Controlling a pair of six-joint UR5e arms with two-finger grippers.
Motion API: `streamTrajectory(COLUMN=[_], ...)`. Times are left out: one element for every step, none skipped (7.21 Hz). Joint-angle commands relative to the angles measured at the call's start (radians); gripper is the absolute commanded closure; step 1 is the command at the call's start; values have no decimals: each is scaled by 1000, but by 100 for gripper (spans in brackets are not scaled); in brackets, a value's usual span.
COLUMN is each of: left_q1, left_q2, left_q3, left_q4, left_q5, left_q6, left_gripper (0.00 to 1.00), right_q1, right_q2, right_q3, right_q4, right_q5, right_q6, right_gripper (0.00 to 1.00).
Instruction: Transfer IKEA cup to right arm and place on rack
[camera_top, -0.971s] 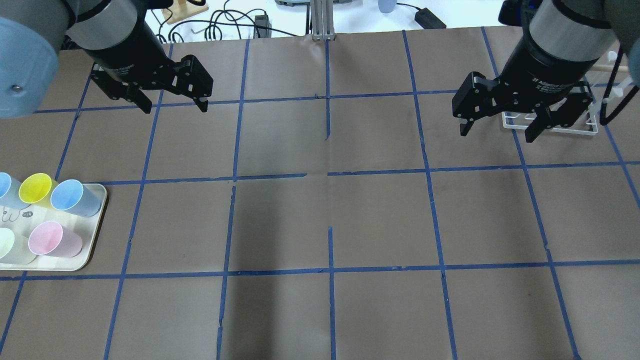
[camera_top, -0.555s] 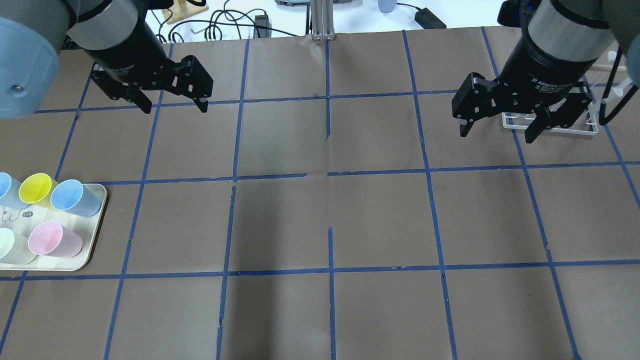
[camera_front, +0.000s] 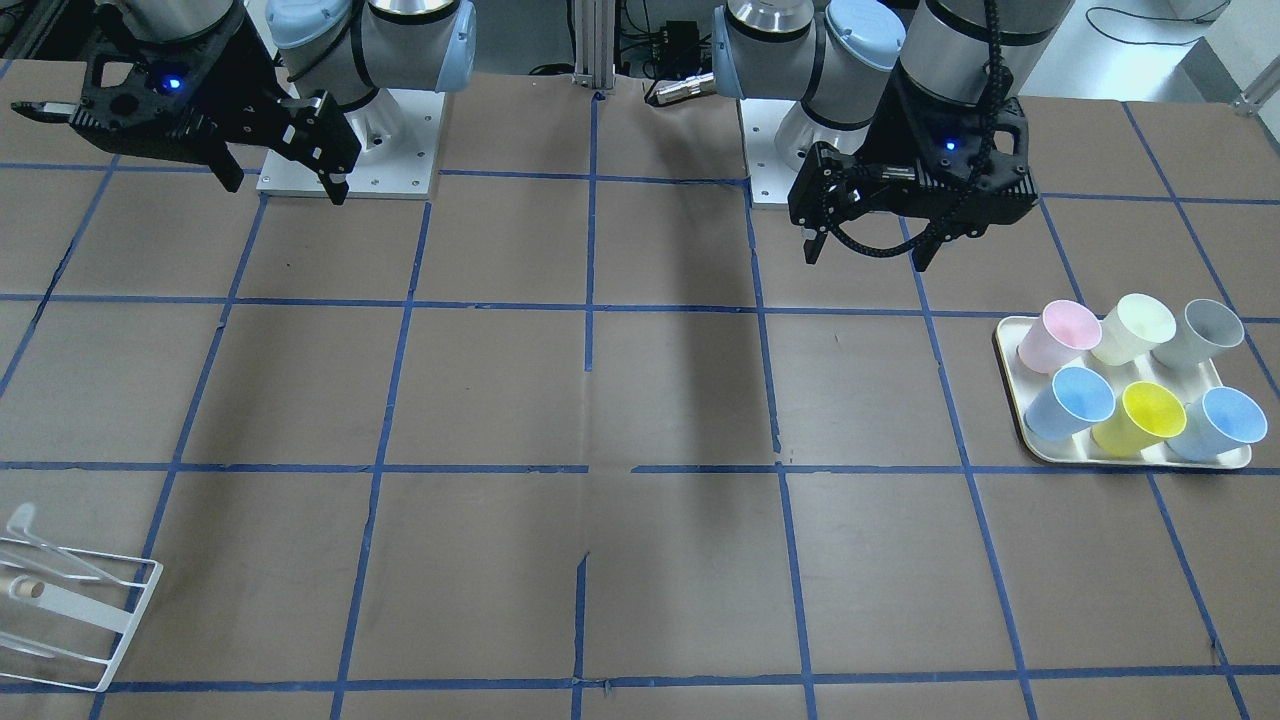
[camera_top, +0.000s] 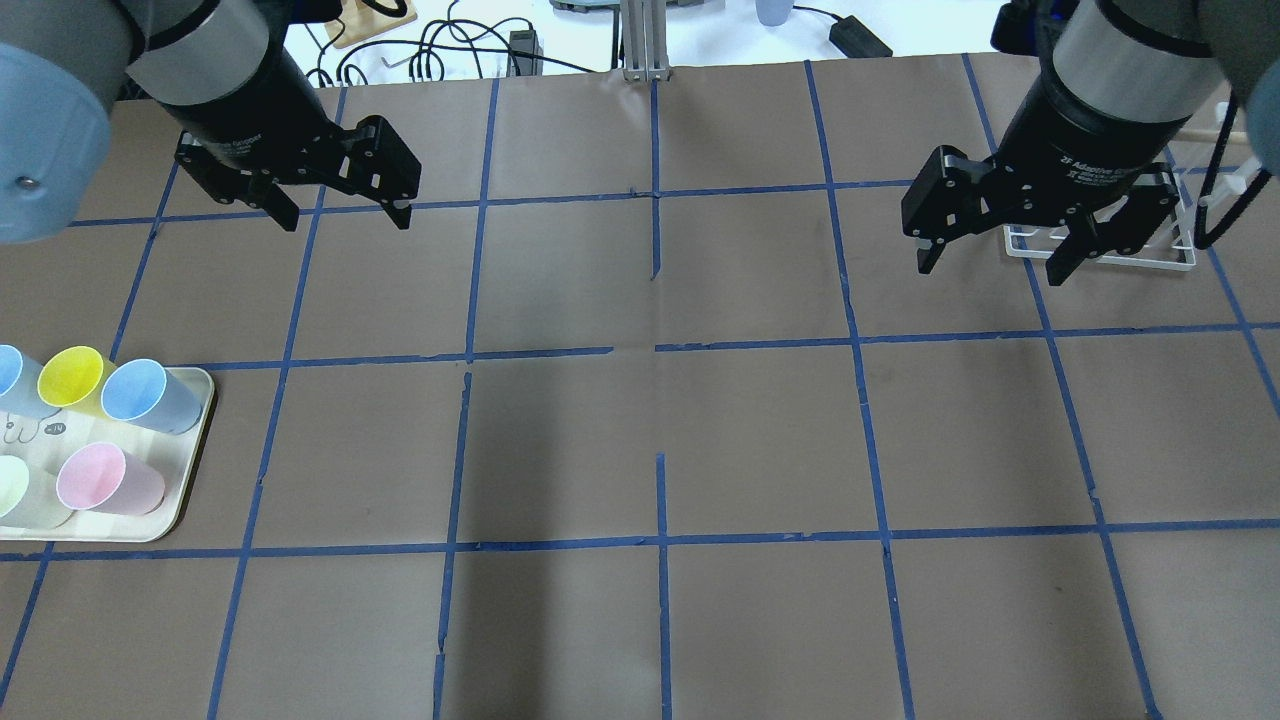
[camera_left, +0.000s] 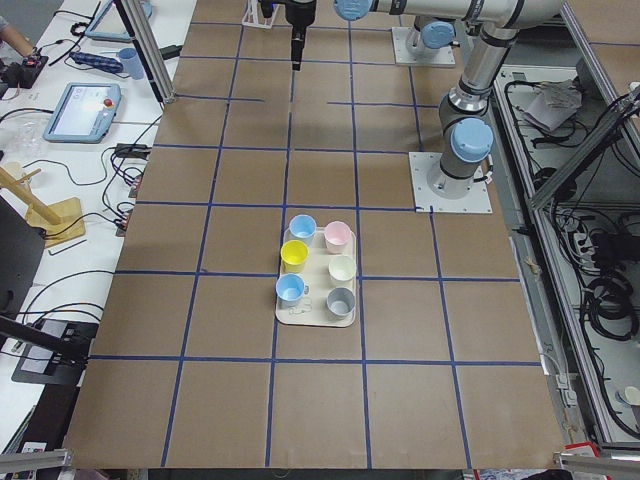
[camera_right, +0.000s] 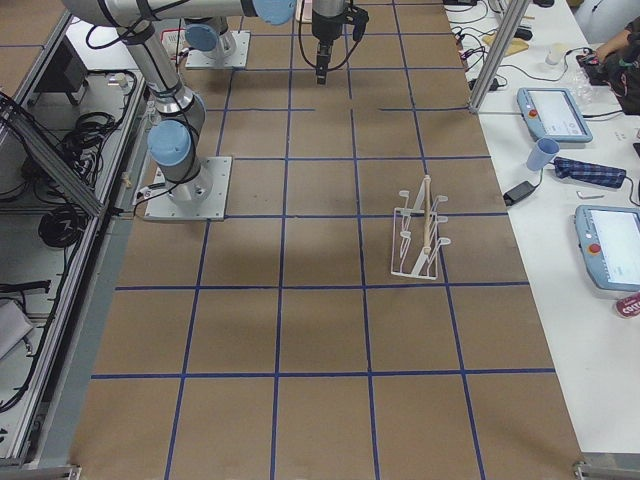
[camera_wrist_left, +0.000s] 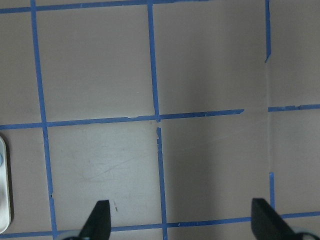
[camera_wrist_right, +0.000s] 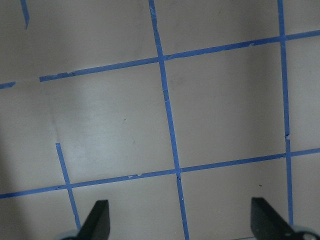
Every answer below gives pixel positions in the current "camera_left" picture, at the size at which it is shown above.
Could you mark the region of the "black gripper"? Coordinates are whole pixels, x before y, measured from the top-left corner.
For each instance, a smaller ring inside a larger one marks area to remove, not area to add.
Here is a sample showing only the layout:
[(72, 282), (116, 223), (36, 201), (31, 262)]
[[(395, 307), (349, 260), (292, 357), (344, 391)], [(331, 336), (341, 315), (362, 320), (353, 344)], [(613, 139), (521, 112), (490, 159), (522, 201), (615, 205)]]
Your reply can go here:
[(292, 26), (310, 26), (315, 22), (316, 0), (287, 0), (285, 18)]

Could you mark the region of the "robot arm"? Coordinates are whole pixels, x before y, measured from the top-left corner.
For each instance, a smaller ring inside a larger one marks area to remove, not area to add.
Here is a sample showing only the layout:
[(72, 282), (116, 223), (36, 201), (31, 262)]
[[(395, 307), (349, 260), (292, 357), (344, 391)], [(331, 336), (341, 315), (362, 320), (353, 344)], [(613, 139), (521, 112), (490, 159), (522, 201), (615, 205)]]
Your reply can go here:
[(551, 19), (561, 1), (335, 1), (336, 14), (356, 21), (369, 13), (410, 14), (421, 20), (423, 44), (442, 46), (429, 32), (439, 19), (468, 21), (480, 26), (469, 61), (458, 81), (439, 106), (444, 152), (426, 176), (438, 197), (458, 200), (467, 196), (474, 175), (489, 157), (494, 142), (483, 116), (496, 75), (518, 33)]
[(450, 21), (417, 16), (405, 40), (409, 60), (419, 65), (449, 65), (447, 54), (455, 39), (455, 28)]

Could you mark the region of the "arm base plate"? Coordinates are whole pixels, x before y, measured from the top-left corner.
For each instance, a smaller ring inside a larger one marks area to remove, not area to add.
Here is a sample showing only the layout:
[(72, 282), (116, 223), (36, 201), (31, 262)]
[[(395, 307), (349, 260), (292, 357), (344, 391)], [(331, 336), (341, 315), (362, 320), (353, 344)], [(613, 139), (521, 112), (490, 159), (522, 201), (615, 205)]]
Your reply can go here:
[(396, 65), (433, 68), (453, 68), (456, 65), (451, 46), (429, 48), (413, 27), (393, 27), (391, 36)]
[(415, 210), (423, 213), (491, 214), (486, 180), (480, 167), (469, 179), (448, 177), (438, 152), (410, 152), (409, 170)]

